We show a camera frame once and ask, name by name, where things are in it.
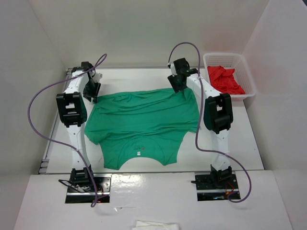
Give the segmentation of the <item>green tank top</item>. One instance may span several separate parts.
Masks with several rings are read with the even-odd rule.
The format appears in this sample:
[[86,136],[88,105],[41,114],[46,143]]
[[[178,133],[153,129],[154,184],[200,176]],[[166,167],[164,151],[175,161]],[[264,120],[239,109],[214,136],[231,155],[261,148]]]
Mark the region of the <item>green tank top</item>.
[[177,162],[184,136],[196,132],[199,110],[186,88],[119,92],[98,97],[85,125],[88,139],[100,145],[104,167],[119,170],[132,158],[163,166]]

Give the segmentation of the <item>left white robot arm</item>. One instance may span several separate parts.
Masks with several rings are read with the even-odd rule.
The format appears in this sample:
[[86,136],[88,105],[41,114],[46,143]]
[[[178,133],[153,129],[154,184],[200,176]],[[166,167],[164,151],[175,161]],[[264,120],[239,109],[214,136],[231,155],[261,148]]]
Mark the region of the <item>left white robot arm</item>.
[[89,162],[84,138],[87,110],[84,99],[96,103],[101,83],[101,75],[96,75],[90,62],[82,62],[81,66],[71,71],[73,79],[63,93],[56,96],[59,117],[66,127],[71,151],[72,171],[68,183],[76,192],[89,192],[94,189],[95,179],[90,176],[91,164]]

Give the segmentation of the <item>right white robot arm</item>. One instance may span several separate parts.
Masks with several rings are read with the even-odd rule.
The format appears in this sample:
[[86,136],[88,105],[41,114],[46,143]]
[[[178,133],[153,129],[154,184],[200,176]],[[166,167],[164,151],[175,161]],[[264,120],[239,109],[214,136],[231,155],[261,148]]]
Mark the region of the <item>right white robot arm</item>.
[[171,75],[167,78],[176,93],[189,88],[201,98],[203,106],[200,115],[205,127],[210,131],[212,149],[222,153],[214,154],[207,183],[220,189],[232,175],[230,160],[227,157],[228,134],[233,122],[231,96],[216,90],[197,69],[190,68],[185,58],[169,62],[168,67],[171,69]]

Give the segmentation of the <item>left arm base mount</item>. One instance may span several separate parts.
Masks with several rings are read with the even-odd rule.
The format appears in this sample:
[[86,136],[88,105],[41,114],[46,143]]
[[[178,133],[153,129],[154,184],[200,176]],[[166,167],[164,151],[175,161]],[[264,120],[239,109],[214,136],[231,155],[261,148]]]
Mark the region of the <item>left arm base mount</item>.
[[[97,203],[110,202],[111,174],[95,174],[94,181],[97,187]],[[67,188],[65,203],[66,204],[84,204],[92,203],[95,199],[94,186],[72,185],[70,180],[59,179],[59,183]]]

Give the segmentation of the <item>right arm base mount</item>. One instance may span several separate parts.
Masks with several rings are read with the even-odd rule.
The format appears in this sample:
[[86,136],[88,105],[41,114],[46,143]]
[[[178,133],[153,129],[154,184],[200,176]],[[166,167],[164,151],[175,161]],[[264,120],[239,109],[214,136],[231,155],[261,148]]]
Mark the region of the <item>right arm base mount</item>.
[[241,199],[236,175],[234,173],[229,179],[218,184],[213,183],[208,173],[197,173],[191,183],[196,186],[198,201],[227,200],[228,196],[231,200]]

